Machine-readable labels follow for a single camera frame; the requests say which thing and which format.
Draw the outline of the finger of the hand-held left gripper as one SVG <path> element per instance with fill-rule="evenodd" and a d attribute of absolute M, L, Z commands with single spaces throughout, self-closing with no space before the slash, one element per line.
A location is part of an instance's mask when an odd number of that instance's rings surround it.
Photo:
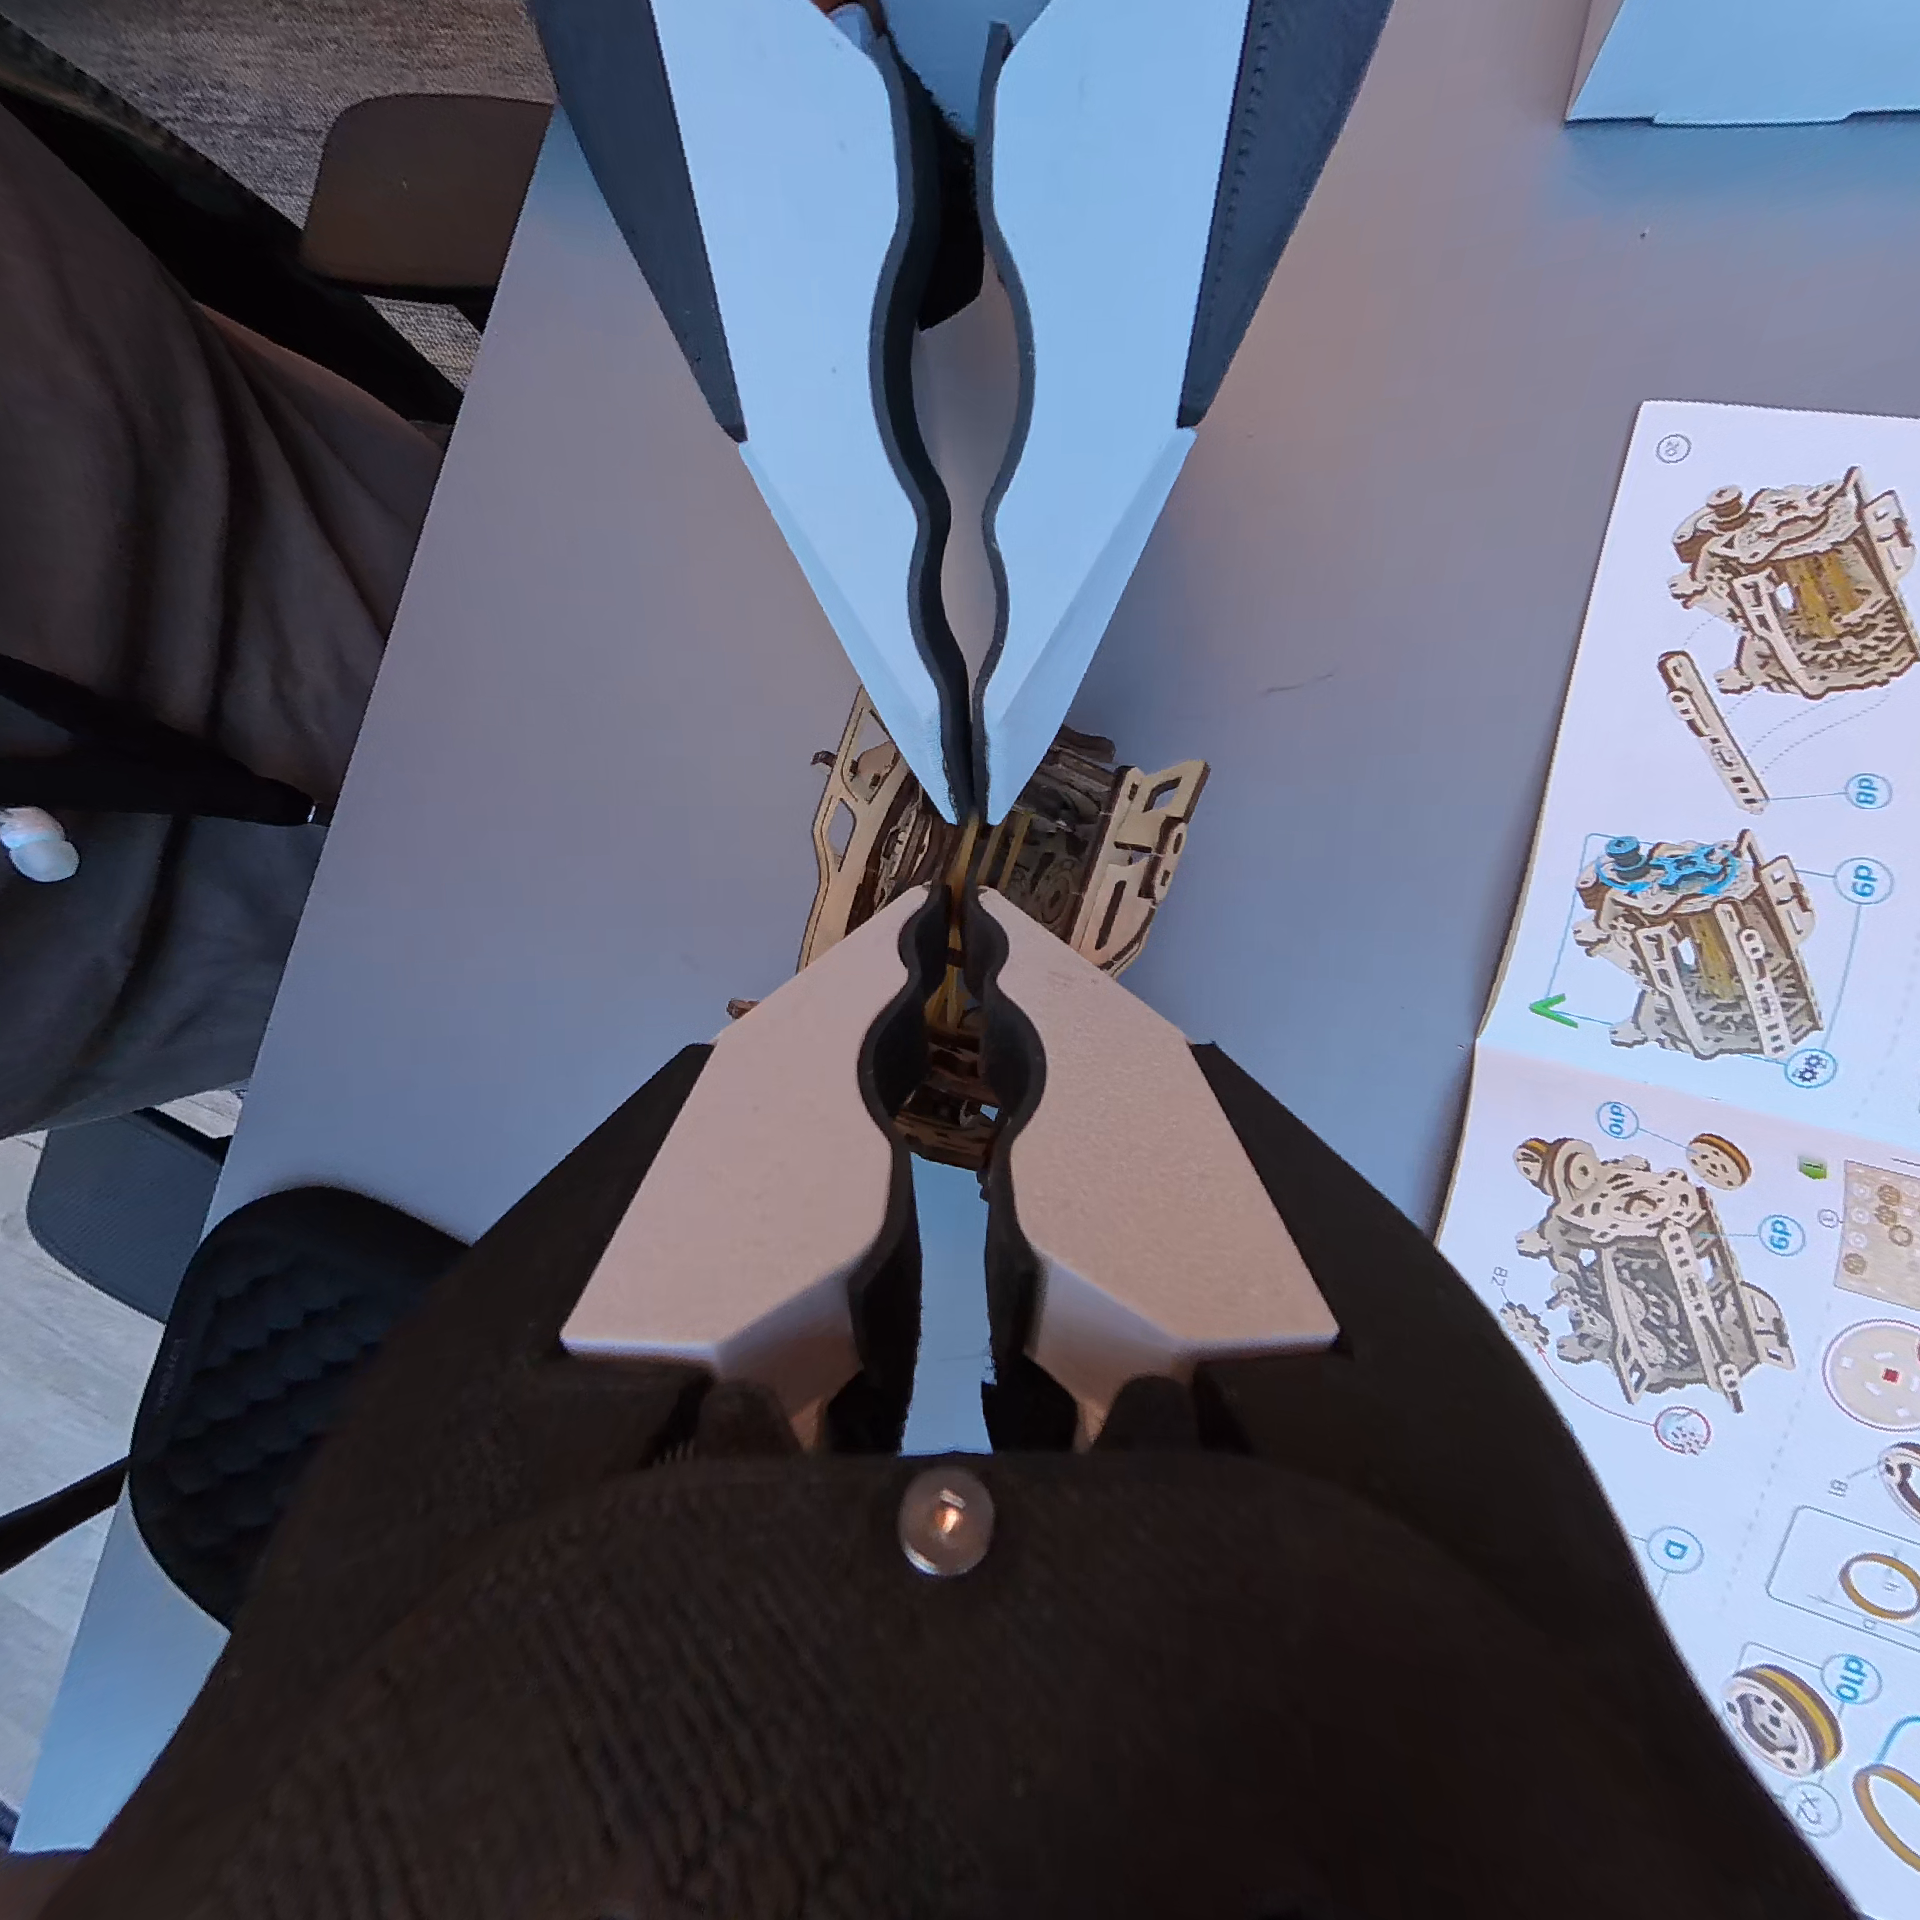
<path fill-rule="evenodd" d="M 892 45 L 807 2 L 653 6 L 747 468 L 946 819 L 969 812 L 948 494 L 908 350 L 939 226 L 930 114 Z"/>
<path fill-rule="evenodd" d="M 979 808 L 1018 799 L 1067 717 L 1194 432 L 1178 424 L 1246 2 L 1053 2 L 988 33 L 981 233 L 1020 401 L 985 510 L 993 646 Z"/>

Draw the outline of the person's clothed torso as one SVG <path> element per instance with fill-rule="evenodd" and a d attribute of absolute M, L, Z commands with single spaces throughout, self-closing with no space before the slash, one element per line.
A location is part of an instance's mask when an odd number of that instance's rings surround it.
<path fill-rule="evenodd" d="M 4 657 L 331 804 L 442 453 L 222 319 L 10 114 Z M 51 810 L 81 870 L 4 869 L 2 1134 L 240 1085 L 321 829 Z"/>

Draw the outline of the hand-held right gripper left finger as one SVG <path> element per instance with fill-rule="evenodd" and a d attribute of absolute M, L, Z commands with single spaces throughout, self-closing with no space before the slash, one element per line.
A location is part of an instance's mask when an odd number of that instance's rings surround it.
<path fill-rule="evenodd" d="M 908 1152 L 922 895 L 900 895 L 719 1036 L 563 1347 L 773 1390 L 849 1452 L 896 1452 L 922 1339 Z"/>

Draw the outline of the wooden mechanical model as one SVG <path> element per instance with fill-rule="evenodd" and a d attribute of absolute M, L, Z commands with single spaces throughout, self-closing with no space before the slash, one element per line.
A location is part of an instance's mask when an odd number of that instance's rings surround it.
<path fill-rule="evenodd" d="M 925 797 L 864 690 L 833 752 L 813 753 L 827 787 L 812 819 L 819 887 L 799 967 L 902 893 L 965 883 L 1002 893 L 1104 972 L 1123 972 L 1172 891 L 1207 763 L 1120 763 L 1112 742 L 1059 730 L 996 827 L 952 827 Z"/>

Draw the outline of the white cardboard box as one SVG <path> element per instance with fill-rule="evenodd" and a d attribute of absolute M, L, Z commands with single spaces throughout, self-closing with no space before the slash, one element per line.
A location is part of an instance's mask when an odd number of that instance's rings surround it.
<path fill-rule="evenodd" d="M 1566 120 L 1753 126 L 1914 110 L 1914 2 L 1594 2 Z"/>

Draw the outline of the white instruction booklet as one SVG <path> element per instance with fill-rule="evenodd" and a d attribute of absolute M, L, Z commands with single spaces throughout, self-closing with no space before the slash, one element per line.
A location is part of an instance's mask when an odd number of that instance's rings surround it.
<path fill-rule="evenodd" d="M 1917 426 L 1648 401 L 1440 1250 L 1867 1916 L 1917 1889 Z"/>

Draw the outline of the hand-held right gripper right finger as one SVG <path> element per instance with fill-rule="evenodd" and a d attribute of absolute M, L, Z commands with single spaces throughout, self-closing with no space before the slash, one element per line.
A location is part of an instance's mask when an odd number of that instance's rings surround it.
<path fill-rule="evenodd" d="M 1185 1036 L 996 893 L 965 922 L 996 1452 L 1069 1452 L 1132 1379 L 1321 1351 L 1336 1320 Z"/>

